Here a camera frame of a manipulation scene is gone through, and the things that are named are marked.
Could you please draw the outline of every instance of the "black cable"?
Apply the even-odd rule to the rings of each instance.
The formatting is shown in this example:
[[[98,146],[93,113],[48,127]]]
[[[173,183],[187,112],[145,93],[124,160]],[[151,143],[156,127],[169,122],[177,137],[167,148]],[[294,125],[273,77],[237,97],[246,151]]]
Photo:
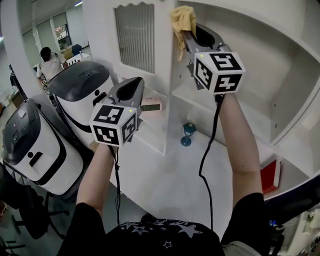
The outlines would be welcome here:
[[[119,226],[120,225],[119,210],[120,210],[120,204],[121,204],[119,165],[118,165],[119,155],[118,155],[118,151],[115,154],[114,148],[111,145],[108,145],[108,147],[114,159],[114,170],[115,170],[115,179],[116,179],[115,209],[116,209],[116,222]]]
[[[216,110],[215,110],[215,114],[214,114],[214,118],[213,118],[213,129],[212,129],[212,135],[211,135],[211,138],[208,142],[208,147],[206,148],[205,152],[204,152],[204,155],[202,157],[202,160],[201,160],[201,164],[200,164],[200,169],[199,169],[199,176],[203,179],[204,183],[205,183],[205,186],[208,190],[208,193],[209,193],[209,199],[210,199],[210,220],[211,220],[211,230],[213,231],[214,230],[214,222],[213,222],[213,208],[212,208],[212,196],[211,196],[211,191],[210,191],[210,188],[209,188],[209,185],[208,185],[208,182],[207,182],[207,179],[205,176],[202,175],[202,168],[204,167],[204,163],[205,163],[205,159],[206,159],[206,156],[210,150],[210,147],[211,147],[211,144],[212,142],[214,141],[215,139],[215,136],[216,136],[216,131],[217,131],[217,125],[218,125],[218,117],[219,117],[219,112],[220,112],[220,108],[221,108],[221,105],[222,105],[222,102],[224,100],[224,95],[217,95],[216,96],[216,101],[217,101],[217,105],[216,105]]]

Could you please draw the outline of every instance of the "ceiling light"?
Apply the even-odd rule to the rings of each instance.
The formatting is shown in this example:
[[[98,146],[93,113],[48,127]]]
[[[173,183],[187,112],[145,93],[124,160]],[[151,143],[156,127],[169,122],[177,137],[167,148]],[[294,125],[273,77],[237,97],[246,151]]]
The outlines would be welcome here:
[[[76,3],[76,4],[74,5],[74,7],[77,7],[77,6],[80,6],[80,5],[82,5],[82,1],[81,1],[81,2]]]

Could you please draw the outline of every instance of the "red book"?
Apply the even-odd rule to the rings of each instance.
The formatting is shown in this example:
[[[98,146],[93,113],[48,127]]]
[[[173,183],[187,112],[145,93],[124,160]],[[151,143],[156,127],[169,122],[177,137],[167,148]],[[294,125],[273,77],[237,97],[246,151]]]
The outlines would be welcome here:
[[[280,180],[281,163],[274,160],[260,171],[262,193],[267,194],[277,189]]]

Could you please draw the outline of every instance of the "machine lid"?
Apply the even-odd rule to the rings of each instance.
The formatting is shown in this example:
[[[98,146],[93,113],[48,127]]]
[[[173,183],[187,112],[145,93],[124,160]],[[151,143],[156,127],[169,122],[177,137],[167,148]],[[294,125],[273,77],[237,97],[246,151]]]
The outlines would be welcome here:
[[[77,102],[94,92],[109,76],[105,66],[94,61],[81,61],[52,78],[48,89],[65,101]]]
[[[35,102],[28,99],[6,122],[3,130],[3,159],[17,165],[36,142],[41,120]]]

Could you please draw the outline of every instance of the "person wearing black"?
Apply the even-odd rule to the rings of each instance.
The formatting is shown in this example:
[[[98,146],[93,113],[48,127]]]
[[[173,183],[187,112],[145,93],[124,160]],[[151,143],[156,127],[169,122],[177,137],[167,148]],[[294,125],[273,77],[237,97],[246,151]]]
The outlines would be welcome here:
[[[15,86],[18,88],[20,94],[21,94],[21,97],[24,99],[24,100],[27,100],[28,97],[27,95],[25,94],[24,90],[22,89],[17,77],[16,77],[16,74],[11,66],[11,64],[9,65],[9,69],[11,70],[11,75],[10,75],[10,82],[11,82],[11,86]]]
[[[100,144],[81,181],[75,212],[58,255],[160,251],[269,255],[270,227],[264,210],[258,148],[235,94],[225,95],[219,116],[233,173],[233,211],[221,241],[202,224],[158,219],[150,214],[144,215],[140,222],[120,224],[105,234],[102,211],[114,159],[109,148]]]

